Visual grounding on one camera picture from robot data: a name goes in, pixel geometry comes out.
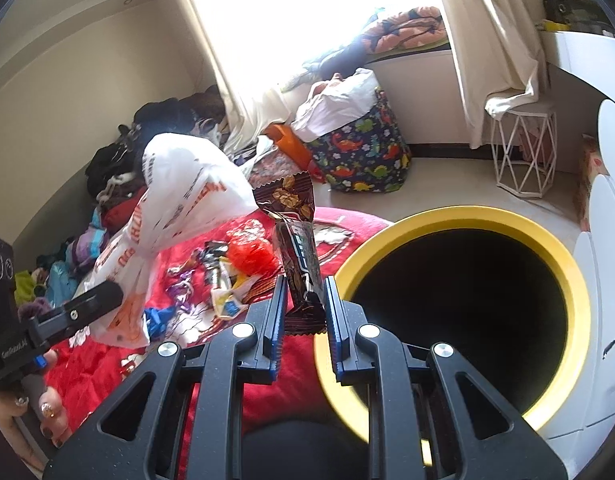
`curtain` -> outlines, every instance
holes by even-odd
[[[523,0],[442,1],[470,145],[478,148],[485,112],[500,119],[539,99],[545,56]]]
[[[244,148],[268,124],[284,123],[290,116],[278,74],[270,69],[271,53],[264,50],[266,40],[278,38],[273,29],[268,34],[252,34],[266,24],[257,12],[260,7],[252,9],[248,1],[177,0],[199,50],[214,70],[225,102],[231,130],[226,153]]]

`chocolate candy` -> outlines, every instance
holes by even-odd
[[[276,239],[294,306],[287,335],[325,331],[323,280],[314,240],[314,189],[308,173],[289,175],[254,190],[254,199],[276,221]]]
[[[167,269],[167,276],[174,278],[187,270],[196,269],[200,265],[200,261],[203,258],[203,249],[194,249],[191,251],[190,257],[185,263],[179,266],[170,267]]]

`white plastic bag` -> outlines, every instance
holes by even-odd
[[[89,290],[113,280],[123,289],[121,307],[92,323],[90,333],[124,348],[149,344],[143,309],[159,251],[256,209],[247,179],[207,139],[156,136],[145,149],[143,175],[147,191],[84,283]]]
[[[311,142],[360,119],[377,102],[379,86],[374,72],[359,68],[341,83],[328,85],[318,95],[308,97],[296,112],[294,133],[303,142]]]

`blue cloth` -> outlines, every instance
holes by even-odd
[[[49,271],[45,298],[52,308],[56,308],[71,300],[77,287],[78,280],[70,275],[68,265],[65,262],[55,262]]]
[[[158,341],[165,335],[167,324],[174,317],[174,314],[176,314],[175,306],[161,309],[151,306],[145,309],[150,341]]]

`black bin opening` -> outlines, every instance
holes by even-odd
[[[565,349],[565,300],[553,273],[529,247],[491,231],[416,238],[371,269],[351,301],[405,343],[456,347],[521,413]]]

